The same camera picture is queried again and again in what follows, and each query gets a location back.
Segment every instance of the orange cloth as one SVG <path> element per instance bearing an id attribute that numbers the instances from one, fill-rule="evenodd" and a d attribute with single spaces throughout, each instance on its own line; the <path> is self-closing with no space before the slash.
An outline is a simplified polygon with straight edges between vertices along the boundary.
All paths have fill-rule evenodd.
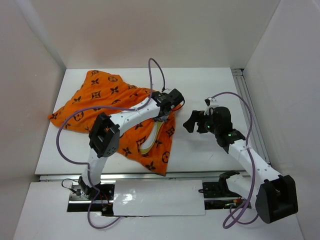
<path id="1" fill-rule="evenodd" d="M 56 127 L 60 127 L 68 116 L 80 109 L 94 106 L 130 108 L 142 102 L 149 96 L 149 93 L 150 89 L 127 84 L 119 75 L 91 70 L 87 72 L 84 83 L 73 97 L 58 111 L 49 115 L 48 118 Z M 119 113 L 121 110 L 107 108 L 87 110 L 71 118 L 64 128 L 80 133 L 89 133 L 97 115 L 102 112 L 111 115 Z M 176 128 L 175 113 L 172 112 L 167 122 L 161 126 L 150 151 L 142 155 L 139 151 L 140 146 L 148 138 L 154 124 L 153 119 L 148 119 L 126 131 L 120 138 L 117 152 L 141 163 L 152 172 L 165 175 L 172 137 Z"/>

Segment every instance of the white table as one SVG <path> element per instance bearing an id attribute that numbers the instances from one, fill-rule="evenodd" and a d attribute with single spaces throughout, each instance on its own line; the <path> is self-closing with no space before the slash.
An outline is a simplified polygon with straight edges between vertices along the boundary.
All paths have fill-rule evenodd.
<path id="1" fill-rule="evenodd" d="M 80 88 L 87 71 L 92 69 L 67 69 L 54 110 L 63 106 Z M 99 69 L 120 75 L 124 81 L 138 87 L 149 87 L 147 68 Z M 156 68 L 153 72 L 153 88 L 161 90 L 162 78 Z M 204 110 L 204 99 L 214 94 L 236 92 L 230 68 L 164 68 L 166 87 L 177 88 L 185 98 L 185 105 L 176 114 L 176 129 L 168 162 L 168 173 L 243 170 L 242 166 L 218 146 L 215 136 L 188 133 L 183 123 L 189 119 L 192 110 Z M 231 111 L 233 126 L 247 134 L 245 117 L 238 98 L 232 95 L 218 97 L 221 106 Z M 58 129 L 50 123 L 35 173 L 38 175 L 81 174 L 83 166 L 73 165 L 60 157 L 56 149 Z M 61 149 L 70 159 L 86 162 L 89 155 L 88 134 L 64 130 L 60 138 Z M 139 163 L 116 153 L 111 156 L 103 169 L 104 174 L 149 173 Z"/>
<path id="2" fill-rule="evenodd" d="M 31 183 L 14 240 L 303 240 L 295 215 L 272 224 L 258 219 L 251 225 L 236 224 L 225 230 L 222 223 L 227 209 L 206 210 L 199 216 L 128 217 L 109 229 L 96 230 L 88 224 L 86 212 L 67 212 L 69 193 L 60 182 Z M 100 226 L 113 219 L 99 213 L 91 215 L 94 224 Z M 248 209 L 241 220 L 251 220 L 255 215 Z"/>

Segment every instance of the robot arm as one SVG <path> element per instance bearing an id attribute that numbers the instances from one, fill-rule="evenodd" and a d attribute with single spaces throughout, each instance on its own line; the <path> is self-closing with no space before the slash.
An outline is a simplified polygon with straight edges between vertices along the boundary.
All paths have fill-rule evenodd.
<path id="1" fill-rule="evenodd" d="M 120 137 L 130 128 L 147 120 L 154 119 L 157 122 L 164 122 L 172 109 L 184 101 L 184 97 L 177 90 L 173 89 L 170 93 L 153 92 L 148 105 L 138 109 L 148 101 L 148 98 L 133 106 L 135 111 L 121 111 L 119 113 L 106 115 L 101 113 L 97 116 L 93 127 L 89 133 L 90 154 L 88 162 L 90 164 L 90 179 L 93 186 L 99 188 L 101 174 L 105 167 L 108 157 L 113 155 L 119 148 Z M 96 191 L 88 178 L 88 168 L 79 178 L 79 184 L 83 192 L 92 198 Z"/>
<path id="2" fill-rule="evenodd" d="M 265 223 L 269 224 L 297 213 L 298 201 L 293 178 L 289 175 L 282 176 L 250 146 L 246 146 L 246 138 L 233 128 L 228 108 L 219 106 L 212 98 L 206 99 L 205 102 L 207 109 L 192 111 L 189 120 L 183 124 L 186 130 L 192 133 L 195 123 L 197 123 L 198 133 L 210 132 L 214 134 L 218 145 L 236 159 L 252 176 L 252 162 L 247 151 L 247 148 L 250 148 L 256 176 L 250 203 L 252 208 L 256 208 L 258 215 Z M 235 171 L 221 174 L 219 181 L 227 191 L 238 193 L 241 196 L 248 196 L 251 189 L 251 179 L 243 177 Z"/>

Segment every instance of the purple hose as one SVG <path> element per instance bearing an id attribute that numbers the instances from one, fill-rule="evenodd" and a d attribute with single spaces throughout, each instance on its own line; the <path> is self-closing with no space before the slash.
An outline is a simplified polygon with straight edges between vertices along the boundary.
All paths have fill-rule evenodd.
<path id="1" fill-rule="evenodd" d="M 140 110 L 142 108 L 144 108 L 145 106 L 148 105 L 148 103 L 151 101 L 151 97 L 152 97 L 152 93 L 153 93 L 153 80 L 152 80 L 152 73 L 151 73 L 151 61 L 153 61 L 157 67 L 159 68 L 160 72 L 161 72 L 161 75 L 162 75 L 162 78 L 163 78 L 163 87 L 162 87 L 162 90 L 164 90 L 166 88 L 166 80 L 165 80 L 165 76 L 164 76 L 164 73 L 160 67 L 160 65 L 157 63 L 156 60 L 154 60 L 153 58 L 149 58 L 148 60 L 148 70 L 149 70 L 149 78 L 150 78 L 150 94 L 149 94 L 149 97 L 148 97 L 148 100 L 145 104 L 143 104 L 142 106 L 138 107 L 137 109 Z M 67 156 L 65 156 L 61 150 L 61 147 L 60 147 L 60 135 L 61 135 L 61 132 L 62 130 L 64 129 L 64 126 L 65 124 L 73 117 L 75 116 L 76 114 L 78 113 L 81 113 L 81 112 L 84 112 L 84 111 L 87 111 L 87 110 L 91 110 L 91 109 L 114 109 L 114 110 L 122 110 L 122 111 L 136 111 L 137 109 L 135 108 L 122 108 L 122 107 L 115 107 L 115 106 L 91 106 L 91 107 L 86 107 L 86 108 L 83 108 L 81 110 L 78 110 L 76 112 L 74 112 L 73 114 L 71 114 L 70 116 L 68 116 L 66 118 L 66 120 L 62 123 L 62 125 L 59 127 L 58 129 L 58 132 L 56 134 L 56 139 L 55 139 L 55 144 L 56 144 L 56 148 L 59 152 L 59 154 L 61 155 L 61 157 L 66 160 L 67 162 L 71 163 L 71 164 L 76 164 L 76 165 L 87 165 L 87 169 L 88 169 L 88 180 L 89 180 L 89 183 L 91 184 L 91 186 L 97 191 L 97 194 L 94 196 L 94 198 L 91 200 L 90 202 L 90 205 L 89 205 L 89 208 L 88 208 L 88 212 L 87 212 L 87 219 L 88 219 L 88 222 L 90 224 L 91 227 L 95 228 L 95 229 L 105 229 L 105 228 L 108 228 L 110 226 L 112 226 L 113 224 L 115 224 L 121 217 L 118 216 L 114 221 L 112 221 L 111 223 L 105 225 L 105 226 L 95 226 L 92 222 L 91 222 L 91 219 L 90 219 L 90 210 L 91 210 L 91 206 L 92 206 L 92 203 L 94 200 L 96 200 L 96 198 L 99 196 L 100 194 L 100 189 L 98 189 L 96 186 L 94 186 L 94 184 L 92 183 L 91 181 L 91 176 L 90 176 L 90 163 L 89 162 L 78 162 L 78 161 L 73 161 L 71 159 L 69 159 Z"/>
<path id="2" fill-rule="evenodd" d="M 248 109 L 248 112 L 249 112 L 249 115 L 250 115 L 250 125 L 249 125 L 249 129 L 248 129 L 248 133 L 245 137 L 245 145 L 247 146 L 248 143 L 249 143 L 249 136 L 252 132 L 252 127 L 253 127 L 253 115 L 252 115 L 252 111 L 250 109 L 250 106 L 248 105 L 248 103 L 238 94 L 234 93 L 234 92 L 231 92 L 231 91 L 224 91 L 224 92 L 221 92 L 221 93 L 218 93 L 216 95 L 214 95 L 212 98 L 216 98 L 220 95 L 224 95 L 224 94 L 231 94 L 231 95 L 234 95 L 234 96 L 237 96 L 242 102 L 243 104 L 245 105 L 245 107 Z M 250 191 L 249 191 L 249 194 L 248 194 L 248 197 L 246 199 L 245 202 L 243 202 L 240 206 L 238 206 L 234 211 L 230 211 L 230 214 L 226 217 L 226 219 L 223 221 L 223 228 L 224 229 L 228 229 L 228 228 L 231 228 L 233 225 L 235 225 L 236 223 L 240 223 L 242 225 L 248 225 L 248 224 L 251 224 L 253 223 L 255 220 L 257 220 L 258 216 L 256 216 L 253 220 L 249 221 L 249 222 L 239 222 L 239 219 L 242 217 L 242 215 L 245 213 L 245 211 L 247 210 L 248 206 L 249 206 L 249 203 L 250 203 L 250 200 L 251 200 L 251 197 L 253 195 L 253 192 L 254 192 L 254 188 L 255 188 L 255 181 L 256 181 L 256 166 L 255 166 L 255 161 L 254 161 L 254 158 L 251 154 L 251 151 L 250 151 L 250 148 L 247 148 L 247 151 L 248 151 L 248 154 L 249 154 L 249 157 L 250 157 L 250 160 L 251 160 L 251 164 L 252 164 L 252 181 L 251 181 L 251 187 L 250 187 Z M 239 209 L 241 209 L 240 213 L 238 214 L 238 216 L 234 217 L 233 214 L 235 212 L 237 212 Z M 227 225 L 227 222 L 230 218 L 233 218 L 233 221 L 230 222 L 228 225 Z"/>

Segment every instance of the purple cable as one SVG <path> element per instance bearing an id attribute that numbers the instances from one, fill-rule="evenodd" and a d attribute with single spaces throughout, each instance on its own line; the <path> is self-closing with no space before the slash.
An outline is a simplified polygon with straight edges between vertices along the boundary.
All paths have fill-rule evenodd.
<path id="1" fill-rule="evenodd" d="M 79 114 L 81 112 L 84 112 L 84 111 L 87 111 L 87 110 L 91 110 L 91 109 L 114 109 L 114 110 L 122 110 L 122 111 L 136 111 L 136 110 L 140 110 L 142 108 L 144 108 L 145 106 L 148 105 L 148 103 L 151 101 L 151 98 L 152 98 L 152 93 L 153 93 L 153 80 L 152 80 L 152 73 L 151 73 L 151 61 L 153 61 L 157 67 L 159 68 L 160 72 L 161 72 L 161 75 L 162 75 L 162 78 L 163 78 L 163 90 L 165 89 L 166 87 L 166 80 L 165 80 L 165 76 L 164 76 L 164 73 L 160 67 L 160 65 L 157 63 L 156 60 L 154 60 L 152 57 L 149 58 L 148 60 L 148 70 L 149 70 L 149 78 L 150 78 L 150 94 L 149 94 L 149 97 L 148 97 L 148 100 L 145 104 L 143 104 L 142 106 L 139 106 L 137 109 L 136 108 L 122 108 L 122 107 L 115 107 L 115 106 L 91 106 L 91 107 L 86 107 L 86 108 L 83 108 L 83 109 L 80 109 L 76 112 L 74 112 L 73 114 L 71 114 L 70 116 L 68 116 L 66 118 L 66 120 L 64 120 L 64 122 L 62 123 L 62 125 L 59 127 L 58 129 L 58 132 L 56 134 L 56 139 L 55 139 L 55 144 L 56 144 L 56 148 L 59 152 L 59 154 L 61 155 L 61 157 L 66 160 L 67 162 L 71 163 L 71 164 L 76 164 L 76 165 L 87 165 L 87 169 L 88 169 L 88 180 L 89 180 L 89 183 L 91 184 L 91 186 L 97 191 L 97 194 L 94 196 L 94 198 L 91 200 L 90 202 L 90 205 L 89 205 L 89 208 L 88 208 L 88 212 L 87 212 L 87 219 L 88 219 L 88 222 L 90 224 L 91 227 L 95 228 L 95 229 L 105 229 L 105 228 L 108 228 L 110 226 L 112 226 L 113 224 L 115 224 L 120 218 L 121 216 L 118 216 L 114 221 L 112 221 L 111 223 L 105 225 L 105 226 L 95 226 L 92 222 L 91 222 L 91 219 L 90 219 L 90 210 L 91 210 L 91 206 L 93 204 L 93 202 L 96 200 L 96 198 L 99 196 L 100 194 L 100 189 L 98 189 L 96 186 L 94 186 L 94 184 L 92 183 L 91 181 L 91 176 L 90 176 L 90 163 L 89 162 L 78 162 L 78 161 L 73 161 L 71 159 L 69 159 L 67 156 L 65 156 L 61 150 L 61 147 L 60 147 L 60 135 L 61 135 L 61 132 L 62 130 L 64 129 L 64 126 L 66 125 L 66 123 L 73 117 L 75 116 L 76 114 Z"/>
<path id="2" fill-rule="evenodd" d="M 238 97 L 242 102 L 243 104 L 245 105 L 245 107 L 248 109 L 248 112 L 249 112 L 249 115 L 250 115 L 250 125 L 249 125 L 249 130 L 248 130 L 248 133 L 245 137 L 245 145 L 248 146 L 248 143 L 249 143 L 249 136 L 252 132 L 252 127 L 253 127 L 253 116 L 252 116 L 252 111 L 250 109 L 250 106 L 248 105 L 248 103 L 238 94 L 234 93 L 234 92 L 231 92 L 231 91 L 224 91 L 224 92 L 221 92 L 221 93 L 218 93 L 216 95 L 214 95 L 212 98 L 216 98 L 220 95 L 224 95 L 224 94 L 231 94 L 231 95 L 234 95 L 236 97 Z M 250 203 L 250 200 L 251 200 L 251 197 L 253 195 L 253 192 L 254 192 L 254 188 L 255 188 L 255 181 L 256 181 L 256 166 L 255 166 L 255 161 L 254 161 L 254 158 L 251 154 L 251 151 L 250 151 L 250 148 L 247 148 L 247 151 L 248 151 L 248 154 L 249 154 L 249 157 L 250 157 L 250 160 L 251 160 L 251 164 L 252 164 L 252 181 L 251 181 L 251 187 L 250 187 L 250 191 L 249 191 L 249 194 L 248 194 L 248 197 L 246 199 L 245 202 L 243 202 L 240 206 L 238 206 L 234 211 L 231 212 L 231 209 L 230 209 L 230 214 L 226 217 L 226 219 L 223 221 L 223 228 L 224 229 L 229 229 L 231 228 L 233 225 L 235 225 L 236 223 L 240 223 L 242 225 L 248 225 L 248 224 L 251 224 L 253 223 L 255 220 L 257 220 L 258 216 L 256 216 L 253 220 L 249 221 L 249 222 L 239 222 L 239 219 L 243 216 L 243 214 L 245 213 L 245 211 L 247 210 L 248 206 L 249 206 L 249 203 Z M 233 214 L 235 212 L 237 212 L 239 209 L 241 209 L 240 213 L 234 217 Z M 231 223 L 229 223 L 227 225 L 227 222 L 230 218 L 233 218 L 233 221 Z"/>

